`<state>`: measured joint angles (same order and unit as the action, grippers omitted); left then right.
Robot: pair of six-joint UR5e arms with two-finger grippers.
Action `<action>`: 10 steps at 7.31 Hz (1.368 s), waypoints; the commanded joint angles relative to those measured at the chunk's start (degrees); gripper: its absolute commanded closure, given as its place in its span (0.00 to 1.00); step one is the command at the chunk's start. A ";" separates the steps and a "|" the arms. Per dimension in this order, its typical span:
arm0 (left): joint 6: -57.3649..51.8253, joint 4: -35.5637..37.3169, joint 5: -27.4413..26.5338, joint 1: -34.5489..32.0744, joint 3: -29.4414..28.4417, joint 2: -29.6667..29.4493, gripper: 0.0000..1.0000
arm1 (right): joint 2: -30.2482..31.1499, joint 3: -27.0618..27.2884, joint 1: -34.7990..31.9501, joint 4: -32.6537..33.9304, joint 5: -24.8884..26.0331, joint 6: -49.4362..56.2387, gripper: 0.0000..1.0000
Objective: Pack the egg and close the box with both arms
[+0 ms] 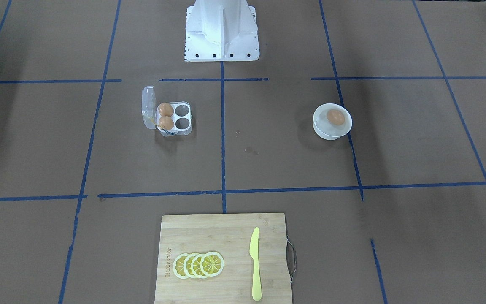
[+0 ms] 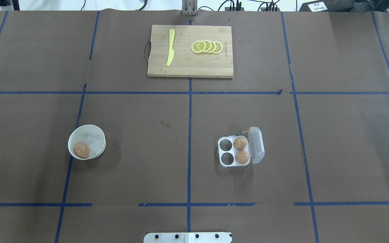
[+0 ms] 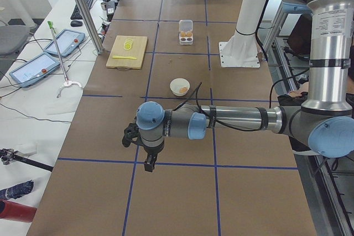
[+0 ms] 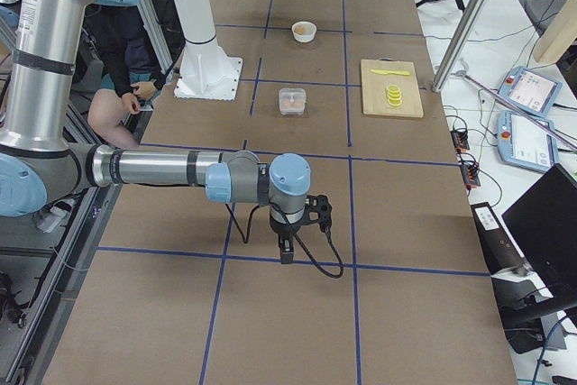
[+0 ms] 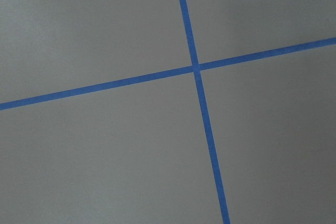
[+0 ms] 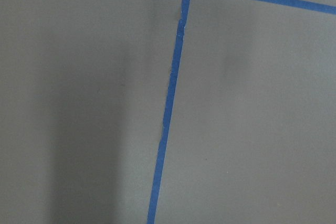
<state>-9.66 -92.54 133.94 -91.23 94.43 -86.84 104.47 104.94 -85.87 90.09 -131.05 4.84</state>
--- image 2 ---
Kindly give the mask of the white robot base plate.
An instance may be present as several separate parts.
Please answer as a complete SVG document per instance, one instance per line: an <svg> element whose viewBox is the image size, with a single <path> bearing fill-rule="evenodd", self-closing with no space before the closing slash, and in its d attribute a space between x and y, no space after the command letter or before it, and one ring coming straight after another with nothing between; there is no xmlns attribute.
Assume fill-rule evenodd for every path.
<svg viewBox="0 0 389 243"><path fill-rule="evenodd" d="M232 243L229 232L173 232L148 233L144 243Z"/></svg>

